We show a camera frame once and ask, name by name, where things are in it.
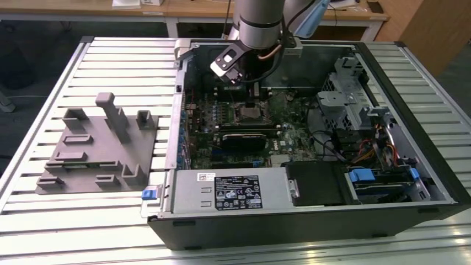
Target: motherboard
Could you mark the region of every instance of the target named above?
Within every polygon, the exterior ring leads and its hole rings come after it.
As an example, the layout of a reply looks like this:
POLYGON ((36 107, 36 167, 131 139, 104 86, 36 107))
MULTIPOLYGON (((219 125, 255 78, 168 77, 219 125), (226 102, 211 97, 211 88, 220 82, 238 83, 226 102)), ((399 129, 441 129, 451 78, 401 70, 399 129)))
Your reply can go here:
POLYGON ((232 93, 224 101, 218 93, 188 98, 192 169, 281 167, 317 160, 306 125, 311 98, 297 97, 289 89, 270 91, 250 107, 232 93))

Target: slotted metal surface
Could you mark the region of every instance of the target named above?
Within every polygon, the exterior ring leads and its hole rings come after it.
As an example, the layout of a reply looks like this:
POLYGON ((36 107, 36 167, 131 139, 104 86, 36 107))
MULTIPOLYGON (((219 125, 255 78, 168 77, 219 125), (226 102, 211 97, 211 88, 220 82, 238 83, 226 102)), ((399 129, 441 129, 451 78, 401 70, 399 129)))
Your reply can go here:
MULTIPOLYGON (((51 109, 46 109, 38 132, 31 135, 31 146, 26 146, 19 156, 18 167, 7 171, 12 177, 2 179, 10 180, 0 199, 3 264, 223 265, 313 261, 398 264, 411 259, 429 264, 467 264, 471 261, 470 210, 443 221, 426 222, 395 237, 175 252, 166 248, 140 217, 139 192, 36 195, 35 183, 64 128, 58 118, 71 105, 84 107, 88 115, 103 115, 102 109, 92 107, 98 92, 114 92, 124 112, 148 109, 159 115, 152 181, 163 181, 164 173, 159 170, 166 163, 175 82, 174 55, 167 49, 172 45, 174 40, 168 39, 96 38, 79 49, 78 60, 72 60, 63 85, 56 96, 52 95, 51 109)), ((465 186, 471 189, 467 118, 442 88, 418 71, 403 50, 393 44, 371 44, 370 48, 465 186)), ((383 102, 378 90, 373 90, 383 102)))

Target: power supply label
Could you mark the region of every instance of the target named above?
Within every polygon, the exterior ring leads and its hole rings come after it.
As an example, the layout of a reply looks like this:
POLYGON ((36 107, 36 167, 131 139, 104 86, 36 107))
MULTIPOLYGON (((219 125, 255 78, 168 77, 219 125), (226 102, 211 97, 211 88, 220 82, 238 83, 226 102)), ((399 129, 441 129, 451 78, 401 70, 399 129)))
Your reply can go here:
POLYGON ((215 202, 219 211, 263 208, 259 176, 215 177, 215 202))

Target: blue tab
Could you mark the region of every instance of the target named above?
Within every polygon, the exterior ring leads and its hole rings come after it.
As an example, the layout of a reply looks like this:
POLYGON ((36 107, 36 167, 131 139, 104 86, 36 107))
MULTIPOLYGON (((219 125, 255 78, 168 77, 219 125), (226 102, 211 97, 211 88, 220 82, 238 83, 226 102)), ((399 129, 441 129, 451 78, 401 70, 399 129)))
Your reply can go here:
POLYGON ((415 168, 411 168, 410 169, 410 172, 411 172, 411 175, 413 175, 413 178, 414 179, 419 179, 419 172, 415 168))
POLYGON ((255 167, 255 168, 262 165, 262 161, 259 161, 259 160, 255 160, 253 163, 254 163, 254 167, 255 167))
POLYGON ((350 176, 353 182, 377 180, 373 170, 367 169, 367 168, 354 169, 349 173, 349 176, 350 176))
POLYGON ((144 189, 142 191, 142 200, 156 200, 156 190, 155 189, 144 189))

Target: desk leg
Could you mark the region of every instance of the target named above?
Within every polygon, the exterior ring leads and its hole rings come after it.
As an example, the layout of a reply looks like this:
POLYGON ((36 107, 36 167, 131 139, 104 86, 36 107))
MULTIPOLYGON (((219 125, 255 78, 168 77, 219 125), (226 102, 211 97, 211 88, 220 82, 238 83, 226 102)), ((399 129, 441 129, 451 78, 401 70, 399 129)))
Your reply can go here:
POLYGON ((385 21, 373 21, 370 23, 370 27, 362 36, 362 41, 375 41, 378 32, 381 31, 382 25, 385 21))
POLYGON ((167 32, 170 38, 178 38, 178 18, 166 17, 167 32))

